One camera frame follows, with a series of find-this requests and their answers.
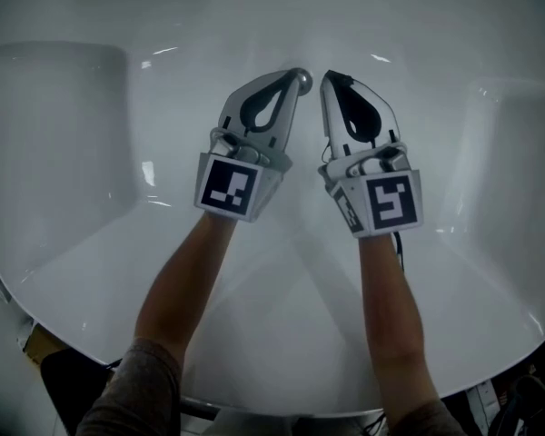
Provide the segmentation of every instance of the gray sleeve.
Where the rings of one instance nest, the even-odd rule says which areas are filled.
[[[433,401],[406,415],[392,428],[391,436],[466,436],[466,433],[441,401]]]
[[[180,376],[166,349],[135,339],[77,436],[180,434]]]

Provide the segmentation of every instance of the sleeve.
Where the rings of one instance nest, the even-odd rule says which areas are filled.
[[[180,376],[164,347],[135,339],[77,436],[180,434]]]
[[[406,415],[391,436],[466,436],[442,401],[433,401]]]

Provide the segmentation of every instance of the forearm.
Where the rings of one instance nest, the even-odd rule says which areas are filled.
[[[360,257],[367,340],[393,426],[437,394],[424,358],[418,307],[390,235],[361,239]]]
[[[157,275],[135,336],[161,343],[179,363],[220,271],[236,221],[205,213]]]

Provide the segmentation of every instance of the white curved surface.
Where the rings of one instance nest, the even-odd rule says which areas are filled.
[[[545,0],[0,0],[0,274],[42,324],[111,362],[193,227],[198,153],[234,89],[301,65],[388,101],[425,224],[403,235],[446,394],[545,337]],[[316,168],[316,89],[294,167],[233,237],[183,392],[279,414],[379,407],[356,242]]]

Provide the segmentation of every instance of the white basin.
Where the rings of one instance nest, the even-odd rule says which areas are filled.
[[[193,227],[198,155],[227,96],[302,66],[396,113],[425,224],[402,235],[441,394],[545,339],[545,0],[0,0],[0,274],[100,362],[129,345]],[[316,169],[315,89],[294,166],[239,224],[186,360],[189,399],[269,414],[377,409],[356,242]]]

